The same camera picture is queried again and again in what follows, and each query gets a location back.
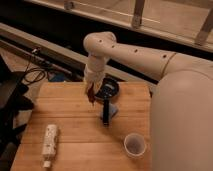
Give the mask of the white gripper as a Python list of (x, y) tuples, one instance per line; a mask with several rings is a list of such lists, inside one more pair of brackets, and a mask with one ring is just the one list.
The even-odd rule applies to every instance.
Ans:
[(98, 92), (102, 85), (102, 80), (105, 77), (105, 69), (101, 69), (100, 71), (91, 69), (88, 65), (85, 66), (84, 69), (84, 88), (85, 94), (88, 93), (91, 88), (91, 83), (94, 83), (94, 91)]

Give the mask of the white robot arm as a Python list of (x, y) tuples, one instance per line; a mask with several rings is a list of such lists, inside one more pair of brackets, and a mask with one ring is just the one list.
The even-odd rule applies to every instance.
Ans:
[(158, 82), (150, 106), (152, 171), (213, 171), (213, 61), (121, 44), (111, 32), (85, 36), (90, 101), (111, 58)]

